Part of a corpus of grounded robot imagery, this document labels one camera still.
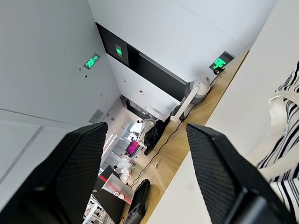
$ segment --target emergency exit sign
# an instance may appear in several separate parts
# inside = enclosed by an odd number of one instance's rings
[[[220,55],[211,65],[210,69],[223,69],[228,63],[230,63],[235,57],[232,56],[230,53],[224,51],[222,55]]]
[[[83,66],[85,68],[87,68],[88,70],[90,70],[94,64],[100,59],[100,56],[97,54],[94,54],[89,60],[88,62],[86,62]]]

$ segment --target power cord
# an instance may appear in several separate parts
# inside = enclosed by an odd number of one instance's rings
[[[187,116],[184,118],[183,121],[181,121],[181,123],[179,123],[179,125],[177,126],[176,130],[171,133],[171,135],[168,137],[168,139],[166,140],[166,142],[159,148],[158,152],[153,156],[153,158],[149,161],[149,163],[145,166],[145,168],[140,171],[139,176],[132,182],[132,185],[130,188],[132,188],[135,184],[138,183],[139,178],[141,177],[141,173],[143,171],[146,170],[146,168],[153,162],[154,158],[160,153],[161,149],[163,148],[163,146],[165,146],[168,143],[168,140],[170,139],[170,137],[178,130],[178,128],[181,126],[181,124],[187,119],[187,117],[189,116],[190,112],[193,110],[193,108],[196,106],[196,104],[191,108],[191,110],[188,112]]]

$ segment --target black cable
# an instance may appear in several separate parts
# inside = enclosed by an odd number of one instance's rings
[[[125,223],[125,218],[122,216],[121,217],[121,220],[123,219],[123,223],[122,224],[124,224]]]
[[[165,146],[168,143],[168,140],[170,139],[170,137],[178,130],[178,128],[181,126],[181,124],[187,119],[187,117],[189,116],[190,112],[193,110],[193,108],[196,106],[196,104],[191,108],[191,110],[188,112],[187,116],[183,119],[183,121],[181,121],[181,123],[178,125],[178,127],[176,128],[176,130],[171,133],[171,135],[168,137],[168,139],[166,140],[166,142],[159,148],[158,152],[153,156],[153,158],[149,161],[149,163],[145,166],[145,168],[140,171],[139,176],[132,182],[132,185],[130,188],[132,188],[134,186],[134,182],[136,180],[138,180],[140,178],[141,173],[147,168],[148,165],[150,165],[153,161],[153,159],[159,154],[159,152],[161,151],[162,147]]]

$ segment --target black and white striped fabric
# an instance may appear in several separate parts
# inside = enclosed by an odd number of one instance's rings
[[[268,170],[271,169],[279,160],[281,162],[282,158],[290,153],[292,149],[299,150],[299,106],[288,97],[283,97],[286,91],[289,91],[292,95],[294,93],[298,94],[296,97],[299,98],[298,71],[299,62],[285,83],[275,91],[276,94],[281,92],[282,95],[283,104],[281,105],[285,109],[286,125],[281,136],[274,142],[272,150],[267,151],[267,155],[256,164],[256,167],[261,171],[266,168]],[[279,175],[277,175],[277,172],[273,172],[273,175],[268,180],[272,189],[289,211],[296,215],[299,223],[299,158],[297,159],[298,162],[289,170],[283,171]]]

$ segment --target small black object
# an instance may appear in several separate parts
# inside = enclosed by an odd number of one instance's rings
[[[295,224],[258,170],[225,135],[209,127],[187,125],[197,182],[213,224]]]
[[[125,224],[138,224],[145,215],[145,201],[150,188],[150,181],[145,179],[136,188]]]

